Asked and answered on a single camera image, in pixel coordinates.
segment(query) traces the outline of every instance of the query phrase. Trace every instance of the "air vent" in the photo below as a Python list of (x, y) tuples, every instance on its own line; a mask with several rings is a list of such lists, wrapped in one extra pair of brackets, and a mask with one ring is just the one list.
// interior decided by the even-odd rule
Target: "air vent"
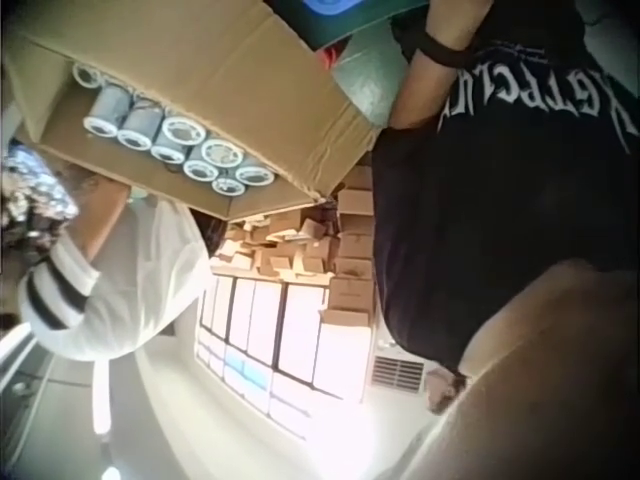
[(373, 363), (371, 384), (409, 393), (420, 392), (424, 364), (376, 357)]

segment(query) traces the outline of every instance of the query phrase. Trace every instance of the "open cardboard box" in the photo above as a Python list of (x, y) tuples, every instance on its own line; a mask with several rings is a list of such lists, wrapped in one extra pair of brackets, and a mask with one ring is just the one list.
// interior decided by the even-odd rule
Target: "open cardboard box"
[[(323, 201), (375, 137), (313, 52), (261, 0), (33, 1), (5, 33), (3, 62), (23, 139), (222, 219)], [(88, 135), (82, 118), (95, 92), (73, 83), (74, 61), (201, 122), (279, 180), (229, 199), (147, 154)]]

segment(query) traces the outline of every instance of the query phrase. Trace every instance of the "teal object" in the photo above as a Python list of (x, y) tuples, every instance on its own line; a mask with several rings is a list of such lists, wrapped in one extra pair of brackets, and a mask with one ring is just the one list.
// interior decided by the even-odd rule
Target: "teal object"
[(317, 51), (399, 13), (419, 8), (427, 0), (364, 0), (340, 15), (324, 16), (301, 0), (266, 0), (273, 11)]
[(314, 12), (320, 15), (340, 15), (365, 0), (302, 0)]

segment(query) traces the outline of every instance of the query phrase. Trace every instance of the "round canister lid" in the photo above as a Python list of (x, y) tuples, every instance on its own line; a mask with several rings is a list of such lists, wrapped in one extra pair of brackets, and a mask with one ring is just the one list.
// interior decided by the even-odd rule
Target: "round canister lid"
[(265, 167), (239, 167), (235, 172), (237, 180), (251, 187), (264, 187), (276, 179), (275, 174)]
[(237, 197), (247, 191), (244, 184), (233, 178), (217, 178), (211, 183), (211, 188), (220, 195), (227, 197)]
[(187, 160), (182, 169), (187, 177), (197, 182), (213, 182), (220, 173), (216, 167), (204, 160)]
[(151, 147), (151, 155), (165, 163), (177, 164), (184, 162), (184, 153), (172, 148), (154, 145)]
[(183, 116), (168, 116), (162, 123), (164, 134), (180, 145), (193, 146), (202, 143), (207, 135), (198, 122)]
[(149, 137), (127, 129), (118, 132), (118, 141), (132, 150), (138, 150), (140, 152), (149, 150), (153, 145)]
[(202, 157), (216, 167), (233, 168), (242, 163), (244, 151), (226, 140), (211, 138), (202, 144)]
[(99, 137), (113, 138), (118, 134), (117, 126), (101, 118), (90, 116), (84, 117), (82, 124), (84, 125), (84, 128)]

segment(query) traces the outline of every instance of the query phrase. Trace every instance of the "wall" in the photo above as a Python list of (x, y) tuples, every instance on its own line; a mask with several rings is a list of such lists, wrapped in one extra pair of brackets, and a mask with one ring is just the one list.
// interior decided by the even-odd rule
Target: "wall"
[(638, 40), (631, 27), (604, 0), (577, 0), (576, 5), (588, 26), (585, 36), (587, 48), (598, 63), (622, 83), (636, 97), (639, 95)]

